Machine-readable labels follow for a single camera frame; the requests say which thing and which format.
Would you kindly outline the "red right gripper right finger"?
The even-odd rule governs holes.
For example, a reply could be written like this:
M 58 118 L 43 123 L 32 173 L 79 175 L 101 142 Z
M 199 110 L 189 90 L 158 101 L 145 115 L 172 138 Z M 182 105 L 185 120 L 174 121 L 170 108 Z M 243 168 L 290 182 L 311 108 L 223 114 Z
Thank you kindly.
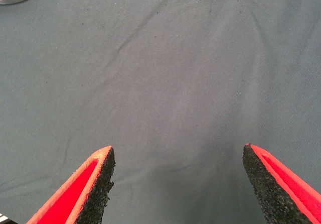
M 320 193 L 291 169 L 249 143 L 242 160 L 267 223 L 320 223 Z

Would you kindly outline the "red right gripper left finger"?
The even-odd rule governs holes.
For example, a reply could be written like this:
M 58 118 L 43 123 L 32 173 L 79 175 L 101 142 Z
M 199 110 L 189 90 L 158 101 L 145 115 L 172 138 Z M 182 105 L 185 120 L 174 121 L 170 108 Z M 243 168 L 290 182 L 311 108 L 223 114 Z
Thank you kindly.
M 113 147 L 97 150 L 27 223 L 102 223 L 114 167 Z

